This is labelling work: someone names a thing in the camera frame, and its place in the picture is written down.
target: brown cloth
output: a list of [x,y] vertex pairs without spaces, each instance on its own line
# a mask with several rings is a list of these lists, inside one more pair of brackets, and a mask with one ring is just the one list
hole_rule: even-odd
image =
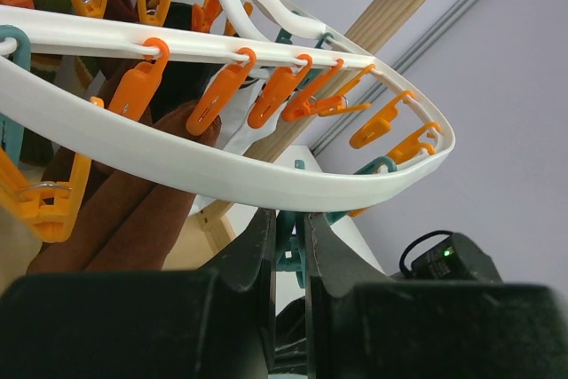
[[[219,118],[199,137],[185,129],[194,107],[194,102],[186,103],[154,127],[214,146],[221,129]],[[59,166],[50,167],[46,178],[65,174],[73,153],[67,150],[57,158]],[[97,164],[91,167],[89,190],[69,240],[45,246],[28,273],[161,269],[195,195]]]

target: black cable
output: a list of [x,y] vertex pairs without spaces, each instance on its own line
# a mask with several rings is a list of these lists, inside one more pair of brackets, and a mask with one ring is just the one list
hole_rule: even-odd
[[412,279],[412,272],[408,270],[408,268],[406,268],[405,265],[406,257],[408,256],[408,254],[412,249],[414,249],[420,243],[428,240],[431,237],[436,237],[437,235],[452,235],[453,233],[454,233],[453,231],[447,231],[447,230],[432,231],[430,233],[424,234],[422,237],[418,237],[416,240],[410,243],[408,247],[405,249],[405,251],[402,252],[402,255],[400,255],[400,261],[398,261],[398,268],[400,268],[400,272],[402,272],[402,275],[404,275],[406,279]]

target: white wall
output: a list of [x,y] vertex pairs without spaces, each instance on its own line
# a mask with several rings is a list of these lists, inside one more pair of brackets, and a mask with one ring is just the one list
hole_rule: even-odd
[[[473,238],[505,280],[568,295],[567,28],[567,0],[480,0],[408,70],[457,145],[433,175],[356,219],[386,272],[410,241],[449,228]],[[389,96],[318,157],[322,169],[353,172],[396,144],[347,143]]]

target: black device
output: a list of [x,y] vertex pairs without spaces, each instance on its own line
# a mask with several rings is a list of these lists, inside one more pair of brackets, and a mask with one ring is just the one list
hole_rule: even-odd
[[0,297],[0,378],[557,379],[565,308],[542,286],[384,276],[297,214],[306,297],[274,315],[273,210],[195,271],[27,276]]
[[[439,235],[448,237],[417,257],[411,263],[411,270],[408,270],[405,259],[410,251],[423,241]],[[413,241],[400,257],[399,267],[403,276],[412,280],[502,281],[491,257],[472,239],[462,233],[445,230],[427,233]]]

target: wooden post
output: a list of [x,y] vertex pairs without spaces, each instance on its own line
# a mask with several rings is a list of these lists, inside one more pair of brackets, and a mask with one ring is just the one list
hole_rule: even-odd
[[[425,1],[373,0],[345,35],[361,48],[375,53],[391,39]],[[315,98],[323,99],[333,95],[355,74],[357,74],[356,71],[344,71],[338,74],[318,92]],[[280,119],[276,131],[272,135],[257,141],[244,155],[252,159],[274,162],[313,119],[314,117],[309,117],[299,122],[283,122]],[[229,201],[214,201],[202,210],[201,223],[204,229],[210,229],[214,226],[215,222],[232,205],[233,203]]]

